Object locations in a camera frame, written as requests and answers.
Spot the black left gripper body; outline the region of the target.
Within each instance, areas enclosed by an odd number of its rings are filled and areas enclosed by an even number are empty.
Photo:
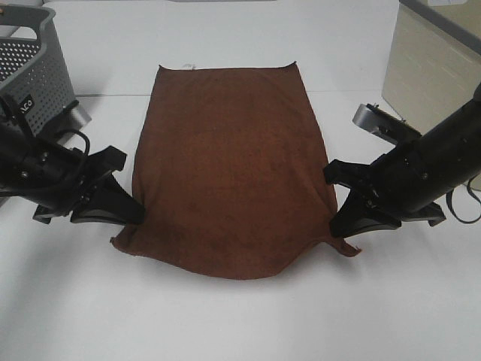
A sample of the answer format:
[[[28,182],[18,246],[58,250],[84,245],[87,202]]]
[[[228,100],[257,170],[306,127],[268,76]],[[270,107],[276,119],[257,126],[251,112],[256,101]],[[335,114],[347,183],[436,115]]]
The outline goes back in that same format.
[[[34,202],[33,219],[48,224],[54,217],[71,216],[81,196],[95,183],[87,165],[90,140],[74,129],[57,136],[78,135],[84,148],[68,149],[41,137],[29,137],[11,127],[1,126],[1,197],[21,197]]]

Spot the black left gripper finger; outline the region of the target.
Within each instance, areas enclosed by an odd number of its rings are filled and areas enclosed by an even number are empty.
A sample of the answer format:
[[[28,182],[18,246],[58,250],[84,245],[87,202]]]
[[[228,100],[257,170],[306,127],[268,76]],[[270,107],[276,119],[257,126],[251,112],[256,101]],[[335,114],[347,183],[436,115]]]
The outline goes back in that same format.
[[[109,146],[90,155],[87,159],[88,169],[96,177],[104,177],[115,171],[122,171],[126,163],[127,154]]]
[[[72,223],[110,223],[140,225],[145,218],[144,206],[130,196],[109,175],[92,185],[71,212]]]

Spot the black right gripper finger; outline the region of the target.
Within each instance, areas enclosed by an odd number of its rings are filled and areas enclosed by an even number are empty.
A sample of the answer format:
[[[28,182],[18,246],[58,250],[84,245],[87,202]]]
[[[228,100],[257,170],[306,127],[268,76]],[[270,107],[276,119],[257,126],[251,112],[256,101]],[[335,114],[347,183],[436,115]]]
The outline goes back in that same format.
[[[401,221],[375,205],[369,205],[360,193],[350,190],[340,210],[329,222],[331,235],[348,238],[366,232],[396,230]]]
[[[323,169],[327,184],[359,185],[368,181],[371,177],[368,165],[343,162],[338,159],[331,161]]]

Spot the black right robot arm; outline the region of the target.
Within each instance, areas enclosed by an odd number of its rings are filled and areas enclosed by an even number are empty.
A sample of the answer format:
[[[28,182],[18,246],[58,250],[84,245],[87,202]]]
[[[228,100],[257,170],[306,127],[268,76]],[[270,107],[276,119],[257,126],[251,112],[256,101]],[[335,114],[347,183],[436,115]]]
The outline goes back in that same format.
[[[425,134],[376,105],[361,104],[353,122],[393,144],[371,164],[331,161],[323,170],[327,184],[349,189],[329,223],[331,235],[347,238],[364,232],[394,230],[403,222],[446,219],[435,202],[452,204],[453,190],[480,173],[480,91]]]

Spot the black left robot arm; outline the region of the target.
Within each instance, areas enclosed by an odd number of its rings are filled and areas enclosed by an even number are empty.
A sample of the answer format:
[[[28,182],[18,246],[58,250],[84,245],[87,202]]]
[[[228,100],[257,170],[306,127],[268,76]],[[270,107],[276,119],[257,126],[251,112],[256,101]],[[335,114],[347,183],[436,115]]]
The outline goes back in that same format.
[[[91,153],[89,138],[77,129],[53,139],[34,135],[11,96],[1,97],[1,197],[34,202],[34,220],[54,217],[72,223],[140,225],[145,208],[117,182],[126,154],[109,146]]]

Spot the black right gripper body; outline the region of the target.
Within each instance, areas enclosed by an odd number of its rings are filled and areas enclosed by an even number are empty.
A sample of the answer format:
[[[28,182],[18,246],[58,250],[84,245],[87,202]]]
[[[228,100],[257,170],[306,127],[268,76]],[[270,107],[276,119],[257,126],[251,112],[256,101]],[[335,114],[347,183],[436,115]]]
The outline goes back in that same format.
[[[455,112],[410,143],[399,144],[371,163],[381,199],[404,222],[445,220],[436,199],[480,173],[480,114]]]

